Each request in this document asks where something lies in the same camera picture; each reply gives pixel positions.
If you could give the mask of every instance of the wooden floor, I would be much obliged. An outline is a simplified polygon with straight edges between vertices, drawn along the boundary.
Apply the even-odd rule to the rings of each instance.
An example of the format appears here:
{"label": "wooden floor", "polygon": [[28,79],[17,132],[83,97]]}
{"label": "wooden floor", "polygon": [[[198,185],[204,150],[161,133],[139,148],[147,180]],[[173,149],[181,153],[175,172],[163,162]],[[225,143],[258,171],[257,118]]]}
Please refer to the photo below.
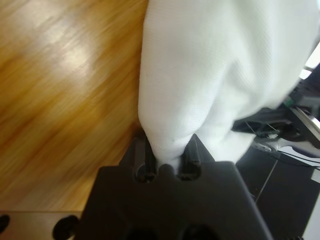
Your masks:
{"label": "wooden floor", "polygon": [[139,127],[147,0],[0,1],[0,211],[81,211]]}

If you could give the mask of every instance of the black plastic part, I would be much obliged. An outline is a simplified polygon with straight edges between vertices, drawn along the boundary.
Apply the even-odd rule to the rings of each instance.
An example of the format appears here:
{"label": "black plastic part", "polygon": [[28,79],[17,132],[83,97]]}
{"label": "black plastic part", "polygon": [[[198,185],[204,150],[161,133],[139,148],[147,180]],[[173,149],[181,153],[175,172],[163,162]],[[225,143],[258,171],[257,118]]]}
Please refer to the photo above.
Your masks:
{"label": "black plastic part", "polygon": [[319,196],[320,185],[311,179],[313,168],[285,154],[280,157],[262,191],[257,206],[274,239],[302,236]]}
{"label": "black plastic part", "polygon": [[52,237],[54,240],[68,240],[75,235],[79,219],[70,215],[60,219],[53,228]]}
{"label": "black plastic part", "polygon": [[9,215],[0,216],[0,234],[6,230],[6,228],[9,226],[9,223],[10,223]]}
{"label": "black plastic part", "polygon": [[163,165],[152,182],[138,182],[135,164],[128,160],[142,150],[134,145],[120,166],[102,167],[74,239],[271,240],[235,165],[214,162],[198,137],[192,139],[198,155],[191,151],[189,159],[195,156],[201,163],[195,180],[182,181],[171,166]]}

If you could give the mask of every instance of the white towel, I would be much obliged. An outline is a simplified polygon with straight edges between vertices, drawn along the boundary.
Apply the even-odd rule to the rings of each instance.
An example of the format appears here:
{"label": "white towel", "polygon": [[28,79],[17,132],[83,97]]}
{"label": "white towel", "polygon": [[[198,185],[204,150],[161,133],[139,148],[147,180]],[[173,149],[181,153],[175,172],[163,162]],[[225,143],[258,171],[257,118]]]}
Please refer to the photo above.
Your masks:
{"label": "white towel", "polygon": [[150,0],[138,109],[160,164],[177,165],[194,133],[216,161],[241,158],[254,135],[234,121],[283,101],[318,22],[315,0]]}

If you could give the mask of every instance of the wire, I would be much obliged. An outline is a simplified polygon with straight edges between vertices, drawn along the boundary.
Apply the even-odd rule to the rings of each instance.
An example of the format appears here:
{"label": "wire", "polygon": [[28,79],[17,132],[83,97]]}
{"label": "wire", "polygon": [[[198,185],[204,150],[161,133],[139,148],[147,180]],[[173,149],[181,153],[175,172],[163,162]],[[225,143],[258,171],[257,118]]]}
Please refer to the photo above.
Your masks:
{"label": "wire", "polygon": [[303,168],[314,168],[314,169],[320,168],[320,166],[294,164],[294,163],[290,163],[290,162],[287,162],[287,161],[283,161],[283,160],[280,160],[280,158],[278,158],[278,157],[276,157],[276,156],[273,156],[273,155],[271,155],[271,154],[269,154],[269,153],[267,153],[267,155],[270,156],[270,157],[273,158],[273,159],[278,160],[278,161],[281,162],[281,163],[284,163],[284,164],[287,164],[287,165],[291,165],[291,166],[303,167]]}
{"label": "wire", "polygon": [[[267,152],[265,152],[265,151],[262,151],[262,150],[260,150],[260,149],[258,149],[258,148],[255,148],[256,150],[258,150],[258,151],[260,151],[260,152],[262,152],[262,153],[265,153],[265,154],[267,154],[269,157],[271,157],[271,158],[273,158],[273,159],[275,159],[275,160],[277,160],[277,161],[279,161],[279,162],[281,162],[281,163],[284,163],[284,164],[287,164],[287,165],[291,165],[291,166],[295,166],[295,167],[303,167],[303,168],[313,168],[313,169],[318,169],[318,168],[320,168],[320,166],[313,166],[313,165],[302,165],[302,164],[294,164],[294,163],[290,163],[290,162],[287,162],[287,161],[283,161],[283,160],[281,160],[280,158],[278,158],[278,157],[276,157],[276,156],[273,156],[272,154],[270,154],[270,153],[267,153]],[[286,153],[286,152],[284,152],[284,151],[278,151],[279,153],[283,153],[283,154],[289,154],[289,153]]]}
{"label": "wire", "polygon": [[283,154],[286,154],[288,156],[291,156],[291,157],[295,157],[295,158],[298,158],[298,159],[302,159],[304,161],[308,161],[308,162],[312,162],[312,163],[316,163],[316,164],[320,164],[320,161],[313,161],[313,160],[309,160],[309,159],[305,159],[303,157],[300,157],[300,156],[296,156],[296,155],[293,155],[291,153],[287,153],[285,151],[278,151],[279,153],[283,153]]}

